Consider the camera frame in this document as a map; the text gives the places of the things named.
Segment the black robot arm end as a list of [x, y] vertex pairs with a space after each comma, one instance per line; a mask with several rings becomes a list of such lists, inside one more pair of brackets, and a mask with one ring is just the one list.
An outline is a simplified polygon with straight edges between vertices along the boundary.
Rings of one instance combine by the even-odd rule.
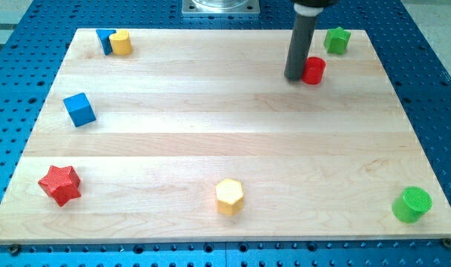
[[305, 7], [329, 7], [335, 5], [339, 0], [292, 0], [295, 4], [300, 4]]

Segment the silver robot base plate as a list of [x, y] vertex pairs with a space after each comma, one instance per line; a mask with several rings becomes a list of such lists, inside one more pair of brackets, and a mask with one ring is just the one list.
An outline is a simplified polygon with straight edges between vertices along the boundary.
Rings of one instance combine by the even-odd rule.
[[259, 0], [183, 0], [182, 13], [202, 14], [258, 14]]

